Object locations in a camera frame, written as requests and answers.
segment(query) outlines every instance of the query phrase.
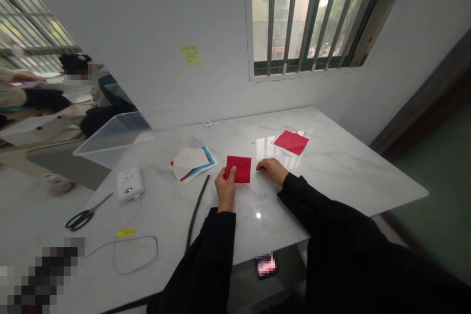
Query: sticky note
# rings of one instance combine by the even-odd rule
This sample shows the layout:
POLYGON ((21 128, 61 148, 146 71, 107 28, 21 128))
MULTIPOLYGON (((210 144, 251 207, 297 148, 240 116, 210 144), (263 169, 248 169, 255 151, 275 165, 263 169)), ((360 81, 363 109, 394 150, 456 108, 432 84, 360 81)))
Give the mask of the sticky note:
POLYGON ((134 234, 135 231, 136 230, 134 228, 130 230, 121 231, 116 233, 116 236, 131 236, 134 234))
POLYGON ((181 51, 188 66, 203 64, 203 59, 196 45, 183 47, 181 51))

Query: black scissors handle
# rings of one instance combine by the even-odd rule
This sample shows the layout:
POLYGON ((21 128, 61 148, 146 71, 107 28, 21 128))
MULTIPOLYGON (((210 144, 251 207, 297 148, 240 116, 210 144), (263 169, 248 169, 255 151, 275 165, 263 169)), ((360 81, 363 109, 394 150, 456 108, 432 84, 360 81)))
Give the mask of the black scissors handle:
POLYGON ((69 228, 72 232, 78 231, 80 228, 85 226, 93 217, 93 212, 90 210, 82 211, 72 217, 69 222, 66 223, 65 228, 69 228))

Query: black jacket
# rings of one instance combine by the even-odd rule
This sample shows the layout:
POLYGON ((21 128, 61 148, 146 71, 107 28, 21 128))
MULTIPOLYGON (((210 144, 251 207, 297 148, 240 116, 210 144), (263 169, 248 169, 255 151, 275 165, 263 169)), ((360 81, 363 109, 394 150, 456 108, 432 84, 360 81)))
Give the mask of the black jacket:
MULTIPOLYGON (((289 173, 279 198, 310 233, 308 313, 463 312, 471 289, 409 249, 373 220, 289 173)), ((234 213, 211 209, 198 238, 161 294, 158 313, 225 313, 234 213)))

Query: cable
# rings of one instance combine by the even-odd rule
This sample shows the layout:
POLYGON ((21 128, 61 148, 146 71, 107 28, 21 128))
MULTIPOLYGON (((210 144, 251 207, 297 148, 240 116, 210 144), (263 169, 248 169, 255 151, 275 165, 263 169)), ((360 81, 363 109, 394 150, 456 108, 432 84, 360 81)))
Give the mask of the cable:
MULTIPOLYGON (((139 202, 139 197, 135 198, 135 200, 137 201, 137 210, 136 210, 136 213, 134 214, 134 216, 123 226, 121 227, 121 230, 122 231, 123 229, 125 229, 137 216, 137 214, 139 213, 139 210, 141 209, 141 203, 139 202)), ((157 258, 157 255, 158 255, 158 242, 157 242, 157 238, 154 236, 154 235, 144 235, 144 236, 139 236, 139 237, 136 237, 136 238, 132 238, 132 239, 122 239, 122 240, 115 240, 115 241, 112 241, 112 242, 109 242, 109 243, 106 243, 106 244, 103 244, 101 245, 100 247, 98 247, 97 249, 95 249, 94 251, 92 251, 90 254, 88 254, 85 259, 89 258, 92 254, 96 253, 98 250, 100 250, 101 248, 103 247, 106 247, 107 245, 111 245, 113 244, 113 257, 112 257, 112 265, 113 265, 113 269, 114 271, 118 274, 118 275, 128 275, 130 273, 133 273, 137 270, 140 270, 142 269, 144 266, 150 264, 152 261, 154 261, 156 258, 157 258), (154 255, 154 257, 152 259, 150 259, 148 262, 146 262, 145 264, 131 270, 131 271, 128 271, 128 272, 120 272, 118 270, 118 267, 116 266, 116 243, 122 243, 122 242, 126 242, 126 241, 132 241, 132 240, 138 240, 138 239, 143 239, 143 238, 152 238, 156 241, 156 254, 154 255)))
POLYGON ((206 185, 208 185, 209 177, 210 175, 208 174, 208 176, 206 177, 205 183, 203 185, 203 188, 201 189, 200 196, 198 196, 198 201, 196 202, 195 210, 193 211, 193 216, 191 217, 190 228, 188 229, 188 236, 186 237, 185 253, 190 248, 191 234, 193 233, 193 225, 195 224, 196 213, 198 212, 198 208, 200 207, 200 202, 203 197, 203 194, 205 193, 206 185))
POLYGON ((115 241, 112 241, 112 242, 109 242, 109 243, 106 243, 106 244, 103 244, 101 246, 99 246, 98 248, 96 248, 94 251, 92 251, 90 254, 88 254, 86 257, 85 257, 85 260, 87 260, 90 256, 92 256, 94 253, 96 253, 97 251, 99 251, 101 248, 104 248, 106 247, 107 245, 111 245, 111 244, 115 244, 115 243, 121 243, 121 242, 125 242, 125 241, 131 241, 131 240, 138 240, 138 239, 142 239, 142 238, 153 238, 155 241, 156 241, 156 249, 157 249, 157 252, 158 252, 158 244, 157 244, 157 238, 155 235, 144 235, 144 236, 140 236, 140 237, 136 237, 136 238, 133 238, 133 239, 122 239, 122 240, 115 240, 115 241))

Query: clear plastic container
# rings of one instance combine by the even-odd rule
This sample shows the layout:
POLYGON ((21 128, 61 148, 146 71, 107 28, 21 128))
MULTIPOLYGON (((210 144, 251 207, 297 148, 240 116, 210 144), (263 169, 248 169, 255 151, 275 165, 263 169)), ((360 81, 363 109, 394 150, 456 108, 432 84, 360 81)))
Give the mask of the clear plastic container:
POLYGON ((152 130, 140 112, 114 116, 74 152, 106 168, 166 168, 180 149, 182 127, 152 130))

